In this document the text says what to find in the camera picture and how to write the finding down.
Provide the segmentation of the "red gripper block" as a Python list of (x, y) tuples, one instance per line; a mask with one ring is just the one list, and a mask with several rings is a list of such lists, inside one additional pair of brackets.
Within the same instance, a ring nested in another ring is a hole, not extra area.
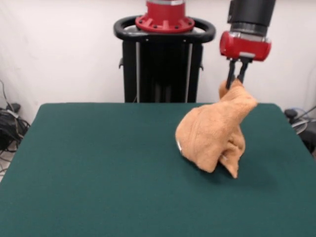
[[(241, 32), (223, 32), (220, 39), (220, 53), (222, 56), (231, 58), (229, 62), (226, 89), (231, 87), (231, 84), (235, 79), (234, 72), (236, 59), (249, 58), (254, 61), (264, 61), (268, 57), (271, 47), (272, 42), (266, 37), (244, 34)], [(237, 78), (243, 83), (249, 61), (241, 60), (241, 62), (242, 66)]]

